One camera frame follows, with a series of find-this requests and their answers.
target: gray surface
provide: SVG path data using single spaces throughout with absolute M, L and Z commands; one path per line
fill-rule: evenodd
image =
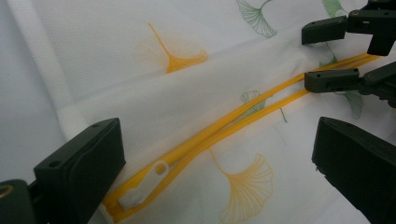
M 33 168 L 64 144 L 55 110 L 7 1 L 0 0 L 0 181 L 35 180 Z M 90 223 L 105 223 L 95 214 Z

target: zipper pull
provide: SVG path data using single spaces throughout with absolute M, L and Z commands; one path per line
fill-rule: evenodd
M 135 189 L 128 190 L 119 198 L 122 209 L 126 211 L 130 208 L 137 207 L 145 201 L 168 174 L 168 163 L 165 161 L 155 162 L 140 184 Z

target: green ginkgo leaf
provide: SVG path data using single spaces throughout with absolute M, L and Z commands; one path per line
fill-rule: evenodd
M 322 0 L 322 2 L 323 2 L 323 6 L 326 8 L 326 11 L 331 18 L 339 16 L 337 15 L 337 12 L 340 10 L 345 14 L 347 14 L 347 12 L 341 6 L 339 0 Z
M 346 97 L 352 110 L 352 118 L 359 119 L 361 117 L 361 111 L 363 108 L 363 100 L 358 91 L 346 91 L 343 93 L 336 93 Z
M 319 62 L 319 67 L 323 67 L 323 66 L 338 62 L 337 58 L 335 57 L 334 52 L 332 52 L 332 50 L 330 49 L 329 44 L 327 42 L 326 42 L 326 46 L 327 46 L 327 49 L 332 53 L 332 60 L 329 63 Z
M 265 37 L 271 37 L 276 35 L 276 30 L 273 29 L 262 15 L 262 8 L 269 1 L 267 0 L 261 7 L 255 8 L 248 4 L 245 0 L 236 0 L 239 6 L 239 10 L 242 13 L 244 20 L 253 27 L 257 34 L 264 35 Z
M 258 91 L 246 91 L 241 95 L 241 101 L 245 104 L 254 98 L 260 96 L 260 93 Z M 239 116 L 235 121 L 238 121 L 240 119 L 244 119 L 245 117 L 248 117 L 251 114 L 256 113 L 257 111 L 260 111 L 265 108 L 265 100 L 259 102 L 258 104 L 254 105 L 251 107 L 247 112 L 245 112 L 243 115 Z

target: clamp jaw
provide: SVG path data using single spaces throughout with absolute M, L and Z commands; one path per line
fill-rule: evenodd
M 396 1 L 370 0 L 348 17 L 336 17 L 308 23 L 302 30 L 302 43 L 344 39 L 345 32 L 373 35 L 368 54 L 388 56 L 396 40 Z
M 322 117 L 312 162 L 371 223 L 396 223 L 396 146 Z
M 125 164 L 119 119 L 97 122 L 35 167 L 0 183 L 0 223 L 85 224 Z
M 315 93 L 331 91 L 359 91 L 373 94 L 396 108 L 396 62 L 359 77 L 359 69 L 309 72 L 305 74 L 305 88 Z

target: ginkgo leaf print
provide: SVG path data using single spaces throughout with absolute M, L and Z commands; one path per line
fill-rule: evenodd
M 239 174 L 225 172 L 212 157 L 220 171 L 230 183 L 230 199 L 227 207 L 219 214 L 222 223 L 234 224 L 257 216 L 273 194 L 274 172 L 262 154 Z
M 331 18 L 347 14 L 347 12 L 341 6 L 339 0 L 322 0 L 322 2 Z
M 199 63 L 204 63 L 207 61 L 207 53 L 204 50 L 201 50 L 200 53 L 198 53 L 195 56 L 189 57 L 189 58 L 184 58 L 184 57 L 177 57 L 175 54 L 173 54 L 168 47 L 165 46 L 163 43 L 163 40 L 160 38 L 160 35 L 157 33 L 157 31 L 154 29 L 151 23 L 148 24 L 152 32 L 155 34 L 155 37 L 157 38 L 158 42 L 161 45 L 161 48 L 163 51 L 166 53 L 166 56 L 168 57 L 168 65 L 166 69 L 166 73 L 172 73 L 177 70 L 187 68 Z
M 349 102 L 350 109 L 352 110 L 352 118 L 359 119 L 361 117 L 361 111 L 363 108 L 363 100 L 358 91 L 346 91 L 343 93 L 336 93 L 343 95 Z
M 332 53 L 332 60 L 329 61 L 328 63 L 319 62 L 319 67 L 323 67 L 323 66 L 338 62 L 337 58 L 335 57 L 334 52 L 332 52 L 332 50 L 330 49 L 329 44 L 327 42 L 326 42 L 326 46 L 327 46 L 327 49 Z
M 257 34 L 264 35 L 265 37 L 276 35 L 276 30 L 268 24 L 262 15 L 262 8 L 270 1 L 272 0 L 267 0 L 261 7 L 255 8 L 245 0 L 236 0 L 244 20 L 253 27 Z
M 260 96 L 260 93 L 258 91 L 246 91 L 241 95 L 241 101 L 245 104 L 254 98 Z M 254 105 L 251 107 L 247 112 L 245 112 L 243 115 L 241 115 L 237 120 L 244 119 L 245 117 L 256 113 L 257 111 L 260 111 L 265 108 L 265 100 L 259 102 L 258 104 Z

